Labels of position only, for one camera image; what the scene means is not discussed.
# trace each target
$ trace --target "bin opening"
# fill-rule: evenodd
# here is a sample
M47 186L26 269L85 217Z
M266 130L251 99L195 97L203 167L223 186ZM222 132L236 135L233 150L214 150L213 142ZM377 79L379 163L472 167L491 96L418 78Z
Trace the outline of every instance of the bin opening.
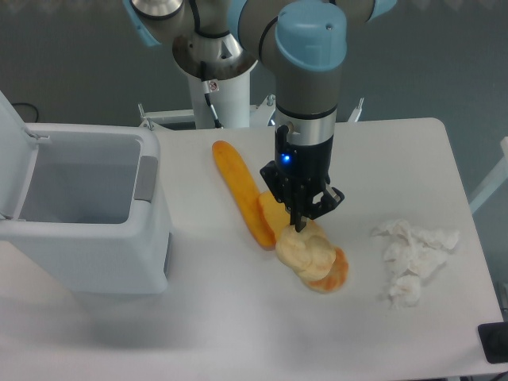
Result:
M120 224L129 217L140 158L133 135L52 132L39 147L20 219Z

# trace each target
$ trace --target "white trash bin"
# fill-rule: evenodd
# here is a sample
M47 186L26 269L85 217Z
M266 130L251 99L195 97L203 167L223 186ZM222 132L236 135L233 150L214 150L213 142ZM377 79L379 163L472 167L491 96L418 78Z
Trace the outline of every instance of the white trash bin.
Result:
M167 286L172 225L147 129L26 125L0 92L0 240L72 291Z

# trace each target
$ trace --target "gray floor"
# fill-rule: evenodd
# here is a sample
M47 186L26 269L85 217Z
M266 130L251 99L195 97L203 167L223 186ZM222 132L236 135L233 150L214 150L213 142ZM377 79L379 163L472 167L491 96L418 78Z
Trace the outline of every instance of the gray floor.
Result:
M0 89L37 105L40 121L138 125L138 102L147 111L191 107L171 48L145 47L120 0L6 0L0 37ZM337 120L362 96L362 120L442 120L469 194L502 157L507 68L508 2L399 0L350 32ZM273 91L258 65L252 103ZM507 196L505 184L475 223L493 280L508 282Z

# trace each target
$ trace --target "bread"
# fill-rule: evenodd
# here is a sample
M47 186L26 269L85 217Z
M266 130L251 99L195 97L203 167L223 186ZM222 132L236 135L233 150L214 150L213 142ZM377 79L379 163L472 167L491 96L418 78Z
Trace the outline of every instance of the bread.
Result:
M296 232L293 225L284 228L275 250L283 264L307 281L325 278L336 257L325 231L311 221L300 233Z
M302 281L311 289L322 294L338 290L348 278L349 264L341 248L335 248L335 261L328 275L320 280Z

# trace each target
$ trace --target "crumpled tissue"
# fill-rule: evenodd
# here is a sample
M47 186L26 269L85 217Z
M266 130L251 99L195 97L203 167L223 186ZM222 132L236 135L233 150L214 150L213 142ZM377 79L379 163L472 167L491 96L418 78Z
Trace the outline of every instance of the crumpled tissue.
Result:
M384 222L372 235L393 237L383 259L393 275L388 294L395 308L418 304L421 280L446 263L460 238L458 230L426 230L403 219Z

